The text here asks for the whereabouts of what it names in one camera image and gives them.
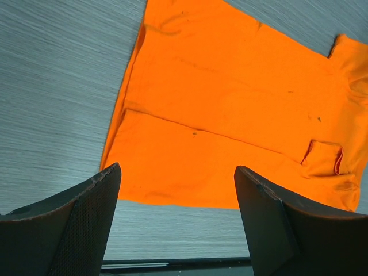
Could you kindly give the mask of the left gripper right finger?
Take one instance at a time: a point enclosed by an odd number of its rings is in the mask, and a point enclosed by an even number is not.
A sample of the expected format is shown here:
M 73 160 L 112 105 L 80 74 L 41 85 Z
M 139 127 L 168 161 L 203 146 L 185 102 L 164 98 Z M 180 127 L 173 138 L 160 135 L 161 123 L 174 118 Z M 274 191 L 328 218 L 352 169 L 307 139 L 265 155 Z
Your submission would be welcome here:
M 234 180 L 255 275 L 367 275 L 367 215 L 310 200 L 244 166 Z

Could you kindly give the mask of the orange t shirt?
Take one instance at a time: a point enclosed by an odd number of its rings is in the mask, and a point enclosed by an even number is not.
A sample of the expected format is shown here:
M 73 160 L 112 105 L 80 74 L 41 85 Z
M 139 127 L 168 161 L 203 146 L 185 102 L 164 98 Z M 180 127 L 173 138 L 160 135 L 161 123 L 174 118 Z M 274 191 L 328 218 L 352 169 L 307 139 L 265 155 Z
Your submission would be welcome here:
M 367 45 L 314 52 L 224 1 L 148 1 L 101 168 L 119 199 L 237 209 L 233 175 L 354 211 L 367 163 Z

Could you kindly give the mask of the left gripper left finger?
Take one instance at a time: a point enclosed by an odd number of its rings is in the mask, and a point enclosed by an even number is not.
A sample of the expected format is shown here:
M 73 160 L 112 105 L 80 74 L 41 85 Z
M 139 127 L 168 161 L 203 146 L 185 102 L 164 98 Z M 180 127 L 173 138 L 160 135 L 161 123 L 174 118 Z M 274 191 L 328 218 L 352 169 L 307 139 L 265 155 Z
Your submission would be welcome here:
M 116 209 L 115 163 L 1 216 L 1 275 L 99 275 Z

